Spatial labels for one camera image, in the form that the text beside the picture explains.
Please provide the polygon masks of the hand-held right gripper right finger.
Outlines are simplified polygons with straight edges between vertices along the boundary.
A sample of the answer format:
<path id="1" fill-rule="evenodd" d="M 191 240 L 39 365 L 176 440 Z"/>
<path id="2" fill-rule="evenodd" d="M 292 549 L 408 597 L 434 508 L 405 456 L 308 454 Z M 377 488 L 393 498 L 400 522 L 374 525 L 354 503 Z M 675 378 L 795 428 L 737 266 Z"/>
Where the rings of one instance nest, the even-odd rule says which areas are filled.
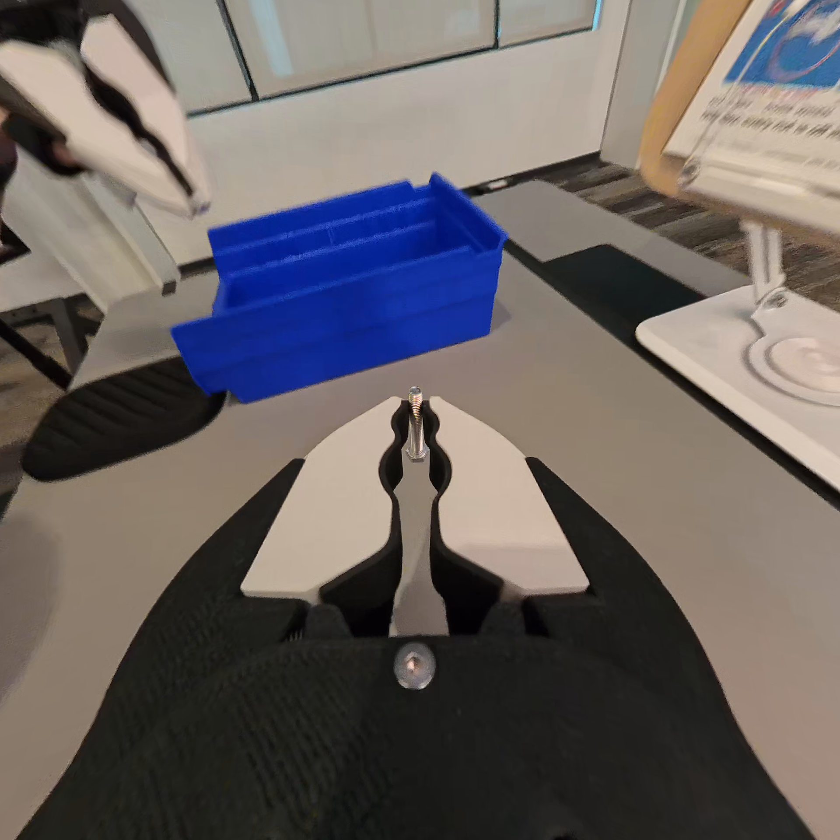
<path id="1" fill-rule="evenodd" d="M 477 634 L 498 603 L 579 595 L 590 582 L 526 456 L 440 396 L 427 402 L 436 489 L 429 567 L 450 634 Z"/>

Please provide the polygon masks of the white desk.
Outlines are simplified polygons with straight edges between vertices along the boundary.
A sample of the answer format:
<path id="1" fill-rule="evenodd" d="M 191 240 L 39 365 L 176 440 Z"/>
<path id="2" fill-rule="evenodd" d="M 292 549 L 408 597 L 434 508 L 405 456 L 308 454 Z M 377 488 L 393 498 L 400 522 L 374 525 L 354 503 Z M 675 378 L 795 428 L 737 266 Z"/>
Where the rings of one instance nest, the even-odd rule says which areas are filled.
<path id="1" fill-rule="evenodd" d="M 86 295 L 101 312 L 142 292 L 173 293 L 182 273 L 148 218 L 100 175 L 62 178 L 24 152 L 7 186 L 2 219 L 28 247 L 2 263 L 2 316 L 36 307 L 55 325 L 66 369 L 30 349 L 2 322 L 2 338 L 66 390 L 87 353 L 81 317 L 71 303 Z"/>

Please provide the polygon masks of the glass wall window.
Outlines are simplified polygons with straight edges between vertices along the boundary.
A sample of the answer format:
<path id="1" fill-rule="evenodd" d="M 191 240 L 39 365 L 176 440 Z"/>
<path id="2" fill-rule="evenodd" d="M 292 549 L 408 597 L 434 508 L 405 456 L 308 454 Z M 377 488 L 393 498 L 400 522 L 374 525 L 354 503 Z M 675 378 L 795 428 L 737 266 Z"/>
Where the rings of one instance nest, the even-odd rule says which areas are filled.
<path id="1" fill-rule="evenodd" d="M 211 13 L 233 53 L 245 93 L 213 94 L 193 119 L 277 99 L 519 48 L 600 35 L 617 17 L 625 34 L 631 2 L 160 2 L 162 17 L 197 33 Z"/>

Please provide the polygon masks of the blue plastic bin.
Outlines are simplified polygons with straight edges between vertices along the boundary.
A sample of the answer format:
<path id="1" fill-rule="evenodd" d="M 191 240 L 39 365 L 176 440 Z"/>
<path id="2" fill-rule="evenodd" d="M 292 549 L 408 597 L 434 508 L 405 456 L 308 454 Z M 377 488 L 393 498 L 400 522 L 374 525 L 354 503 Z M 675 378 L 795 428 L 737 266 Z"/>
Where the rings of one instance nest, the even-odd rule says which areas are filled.
<path id="1" fill-rule="evenodd" d="M 211 313 L 171 336 L 194 382 L 241 403 L 490 332 L 507 233 L 439 174 L 207 232 Z"/>

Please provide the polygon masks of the white board stand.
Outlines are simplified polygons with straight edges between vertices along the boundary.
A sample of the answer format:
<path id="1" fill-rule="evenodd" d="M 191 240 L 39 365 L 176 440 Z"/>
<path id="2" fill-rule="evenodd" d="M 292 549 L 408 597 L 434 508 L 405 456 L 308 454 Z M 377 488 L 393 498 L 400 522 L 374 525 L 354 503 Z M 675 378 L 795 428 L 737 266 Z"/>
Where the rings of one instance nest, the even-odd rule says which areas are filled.
<path id="1" fill-rule="evenodd" d="M 646 350 L 839 490 L 839 316 L 785 286 L 781 233 L 742 221 L 751 286 L 636 328 Z"/>

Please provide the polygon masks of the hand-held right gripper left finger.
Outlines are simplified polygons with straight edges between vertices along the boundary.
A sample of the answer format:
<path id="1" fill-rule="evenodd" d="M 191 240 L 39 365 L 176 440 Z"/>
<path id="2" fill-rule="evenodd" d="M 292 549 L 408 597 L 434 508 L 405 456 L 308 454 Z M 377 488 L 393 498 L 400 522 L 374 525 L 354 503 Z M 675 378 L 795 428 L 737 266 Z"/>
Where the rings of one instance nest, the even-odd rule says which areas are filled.
<path id="1" fill-rule="evenodd" d="M 403 575 L 402 478 L 403 401 L 391 396 L 303 459 L 242 594 L 336 606 L 352 634 L 388 634 Z"/>

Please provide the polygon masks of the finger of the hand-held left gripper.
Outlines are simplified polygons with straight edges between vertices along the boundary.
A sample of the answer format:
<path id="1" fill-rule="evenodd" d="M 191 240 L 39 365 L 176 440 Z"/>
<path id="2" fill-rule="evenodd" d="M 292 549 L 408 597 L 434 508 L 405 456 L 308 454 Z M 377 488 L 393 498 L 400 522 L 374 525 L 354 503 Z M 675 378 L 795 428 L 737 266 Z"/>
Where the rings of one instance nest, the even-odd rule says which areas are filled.
<path id="1" fill-rule="evenodd" d="M 209 178 L 182 106 L 154 48 L 123 25 L 128 15 L 89 16 L 80 57 L 107 139 L 89 162 L 151 201 L 208 201 Z"/>
<path id="2" fill-rule="evenodd" d="M 49 124 L 64 131 L 72 160 L 90 172 L 106 175 L 89 160 L 90 153 L 96 153 L 100 142 L 107 139 L 109 117 L 82 76 L 81 58 L 71 61 L 57 49 L 13 40 L 2 45 L 2 79 L 23 93 Z M 149 201 L 172 214 L 198 215 L 198 201 Z"/>

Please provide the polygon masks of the long thin silver bolt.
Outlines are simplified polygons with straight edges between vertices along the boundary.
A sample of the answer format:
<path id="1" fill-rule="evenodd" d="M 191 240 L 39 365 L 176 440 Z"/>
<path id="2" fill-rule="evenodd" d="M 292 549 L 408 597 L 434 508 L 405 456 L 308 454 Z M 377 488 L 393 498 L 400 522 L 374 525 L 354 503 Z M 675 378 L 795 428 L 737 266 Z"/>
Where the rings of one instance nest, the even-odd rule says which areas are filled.
<path id="1" fill-rule="evenodd" d="M 424 394 L 418 385 L 412 386 L 407 394 L 408 427 L 405 454 L 414 463 L 421 463 L 428 454 L 424 435 Z"/>

